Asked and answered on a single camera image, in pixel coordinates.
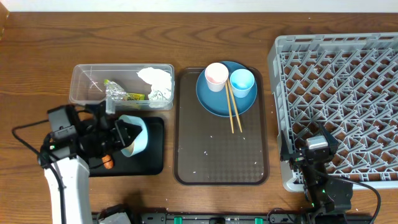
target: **chopsticks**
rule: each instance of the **chopsticks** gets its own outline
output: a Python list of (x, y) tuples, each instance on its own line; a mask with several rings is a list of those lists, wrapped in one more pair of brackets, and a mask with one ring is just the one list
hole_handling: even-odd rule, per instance
[(226, 101), (228, 102), (229, 120), (231, 121), (232, 134), (234, 133), (234, 123), (232, 121), (231, 103), (229, 102), (228, 85), (225, 83)]
[(234, 133), (234, 125), (233, 125), (233, 122), (232, 122), (231, 105), (230, 105), (230, 102), (229, 102), (229, 95), (228, 95), (228, 90), (227, 89), (229, 89), (229, 92), (231, 93), (232, 103), (234, 105), (236, 119), (238, 120), (239, 129), (240, 129), (240, 131), (242, 133), (241, 120), (239, 119), (239, 113), (238, 113), (238, 109), (236, 108), (235, 97), (234, 97), (234, 93), (232, 92), (232, 87), (231, 87), (231, 84), (229, 82), (229, 79), (227, 79), (227, 81), (226, 81), (225, 88), (226, 88), (226, 97), (228, 99), (229, 119), (231, 121), (232, 133)]

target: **green clip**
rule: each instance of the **green clip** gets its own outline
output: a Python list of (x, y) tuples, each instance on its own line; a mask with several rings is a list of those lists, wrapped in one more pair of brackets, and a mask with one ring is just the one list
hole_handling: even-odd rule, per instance
[(182, 217), (174, 217), (174, 224), (182, 224)]
[(263, 220), (262, 218), (255, 218), (254, 219), (254, 224), (262, 224)]

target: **plastic food container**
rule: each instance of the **plastic food container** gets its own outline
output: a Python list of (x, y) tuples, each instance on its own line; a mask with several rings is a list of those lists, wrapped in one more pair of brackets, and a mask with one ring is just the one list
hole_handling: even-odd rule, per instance
[[(143, 68), (157, 68), (171, 74), (172, 94), (168, 100), (148, 100), (151, 85), (138, 77)], [(170, 64), (85, 64), (73, 69), (69, 102), (78, 105), (96, 104), (106, 99), (104, 80), (119, 84), (127, 93), (145, 94), (145, 100), (114, 101), (116, 111), (170, 110), (174, 98), (174, 68)]]

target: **blue plate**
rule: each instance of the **blue plate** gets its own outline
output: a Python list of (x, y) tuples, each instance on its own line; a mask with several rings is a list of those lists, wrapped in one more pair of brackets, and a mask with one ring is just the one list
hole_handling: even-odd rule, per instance
[[(237, 70), (237, 69), (247, 69), (245, 66), (236, 63), (236, 62), (220, 62), (224, 64), (229, 71), (229, 75)], [(257, 83), (254, 82), (254, 86), (251, 88), (249, 94), (244, 98), (235, 97), (236, 107), (239, 111), (239, 114), (243, 114), (246, 112), (251, 105), (253, 105), (257, 96)], [(200, 104), (206, 108), (210, 113), (215, 114), (217, 116), (229, 117), (228, 104), (226, 101), (226, 92), (225, 87), (219, 92), (213, 92), (207, 87), (207, 82), (205, 78), (205, 70), (201, 72), (197, 81), (197, 97)], [(235, 116), (235, 111), (231, 102), (231, 111), (232, 115)]]

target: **orange object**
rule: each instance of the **orange object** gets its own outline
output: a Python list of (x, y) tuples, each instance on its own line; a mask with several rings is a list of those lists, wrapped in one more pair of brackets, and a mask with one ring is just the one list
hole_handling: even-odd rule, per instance
[(104, 166), (106, 169), (113, 168), (113, 160), (110, 155), (106, 155), (106, 156), (102, 157), (102, 162), (104, 163)]

